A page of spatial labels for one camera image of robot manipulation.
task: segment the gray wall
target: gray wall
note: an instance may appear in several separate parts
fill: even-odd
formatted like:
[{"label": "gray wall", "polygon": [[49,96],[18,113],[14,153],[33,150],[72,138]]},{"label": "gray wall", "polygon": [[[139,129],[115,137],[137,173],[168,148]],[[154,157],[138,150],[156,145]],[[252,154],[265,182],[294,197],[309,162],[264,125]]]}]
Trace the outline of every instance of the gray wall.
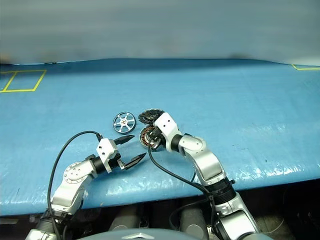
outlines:
[{"label": "gray wall", "polygon": [[11,63],[249,58],[320,65],[320,0],[0,0]]}]

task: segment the white wall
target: white wall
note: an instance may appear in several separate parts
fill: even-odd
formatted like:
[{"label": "white wall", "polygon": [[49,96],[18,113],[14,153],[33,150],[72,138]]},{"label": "white wall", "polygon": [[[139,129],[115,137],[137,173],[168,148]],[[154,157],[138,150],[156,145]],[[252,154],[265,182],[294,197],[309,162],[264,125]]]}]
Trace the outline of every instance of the white wall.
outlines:
[{"label": "white wall", "polygon": [[320,0],[0,0],[0,54],[320,65]]}]

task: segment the spur gear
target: spur gear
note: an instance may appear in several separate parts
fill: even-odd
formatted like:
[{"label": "spur gear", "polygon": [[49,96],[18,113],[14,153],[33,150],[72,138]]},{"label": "spur gear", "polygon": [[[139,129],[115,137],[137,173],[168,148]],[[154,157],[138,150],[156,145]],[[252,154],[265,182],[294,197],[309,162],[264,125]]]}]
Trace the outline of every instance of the spur gear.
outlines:
[{"label": "spur gear", "polygon": [[140,113],[138,119],[143,124],[152,125],[164,112],[161,109],[148,109]]},{"label": "spur gear", "polygon": [[142,146],[148,147],[150,144],[150,148],[152,151],[155,151],[161,144],[161,138],[158,138],[157,140],[150,139],[148,134],[152,132],[155,129],[154,126],[147,126],[144,129],[141,130],[139,135],[139,140]]}]

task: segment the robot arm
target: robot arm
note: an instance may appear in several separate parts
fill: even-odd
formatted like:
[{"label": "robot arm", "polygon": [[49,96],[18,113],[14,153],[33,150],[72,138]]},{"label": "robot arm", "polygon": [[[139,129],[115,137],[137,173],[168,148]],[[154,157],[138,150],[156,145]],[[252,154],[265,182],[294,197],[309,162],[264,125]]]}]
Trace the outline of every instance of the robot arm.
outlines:
[{"label": "robot arm", "polygon": [[152,139],[162,138],[167,151],[178,152],[192,162],[201,184],[213,195],[216,222],[212,226],[222,239],[237,240],[258,233],[257,224],[205,140],[182,135],[173,118],[164,112],[154,122]]},{"label": "robot arm", "polygon": [[[90,155],[82,162],[75,162],[68,166],[62,178],[62,183],[51,199],[53,217],[60,233],[72,215],[81,208],[86,186],[99,174],[111,173],[113,168],[120,167],[127,170],[136,165],[146,153],[134,157],[131,162],[121,161],[117,145],[124,144],[134,135],[127,135],[115,140],[102,138],[96,148],[98,156]],[[55,240],[57,236],[53,229],[52,218],[45,211],[36,229],[32,229],[26,240]]]}]

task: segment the blue table surface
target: blue table surface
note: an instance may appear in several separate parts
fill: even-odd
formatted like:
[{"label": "blue table surface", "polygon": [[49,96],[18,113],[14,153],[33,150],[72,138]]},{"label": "blue table surface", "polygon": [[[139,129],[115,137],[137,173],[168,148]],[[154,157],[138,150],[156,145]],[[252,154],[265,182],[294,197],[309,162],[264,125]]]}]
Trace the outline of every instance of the blue table surface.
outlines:
[{"label": "blue table surface", "polygon": [[[1,72],[47,72],[35,91],[0,93],[0,215],[46,208],[54,160],[72,135],[94,130],[118,138],[113,119],[146,109],[170,113],[183,133],[199,136],[220,159],[237,190],[320,177],[320,71],[257,60],[106,59],[52,65],[1,66]],[[8,89],[31,85],[38,72],[20,73]],[[1,74],[0,88],[8,82]],[[146,152],[136,137],[119,146],[122,160]],[[64,169],[97,154],[84,135],[63,154]],[[192,165],[164,150],[154,157],[191,179]],[[84,208],[194,196],[197,189],[156,168],[146,156],[127,171],[103,174],[87,188]]]}]

